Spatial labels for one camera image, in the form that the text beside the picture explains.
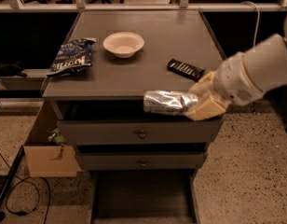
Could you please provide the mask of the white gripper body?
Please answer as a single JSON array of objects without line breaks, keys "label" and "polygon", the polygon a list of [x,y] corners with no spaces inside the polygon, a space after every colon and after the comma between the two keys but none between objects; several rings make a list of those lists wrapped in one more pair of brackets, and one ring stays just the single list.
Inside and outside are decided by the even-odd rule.
[{"label": "white gripper body", "polygon": [[215,71],[214,88],[234,105],[247,105],[264,96],[251,78],[242,52],[219,65]]}]

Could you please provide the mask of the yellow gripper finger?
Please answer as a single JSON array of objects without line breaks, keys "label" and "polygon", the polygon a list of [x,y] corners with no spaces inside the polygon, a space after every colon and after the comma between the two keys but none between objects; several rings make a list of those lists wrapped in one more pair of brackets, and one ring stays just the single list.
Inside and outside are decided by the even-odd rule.
[{"label": "yellow gripper finger", "polygon": [[213,86],[215,73],[213,71],[204,75],[197,83],[195,83],[188,91],[195,94],[201,99],[212,97],[215,95]]},{"label": "yellow gripper finger", "polygon": [[230,101],[217,93],[205,93],[196,105],[191,106],[184,114],[193,121],[211,119],[224,115]]}]

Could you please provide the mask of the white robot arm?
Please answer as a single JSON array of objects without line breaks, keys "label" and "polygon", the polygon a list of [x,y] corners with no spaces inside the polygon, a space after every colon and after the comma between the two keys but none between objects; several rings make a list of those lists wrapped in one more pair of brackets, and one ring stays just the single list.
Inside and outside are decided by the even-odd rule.
[{"label": "white robot arm", "polygon": [[198,102],[184,114],[194,121],[211,119],[223,115],[230,105],[248,105],[287,85],[287,16],[283,32],[236,53],[207,73],[189,89]]}]

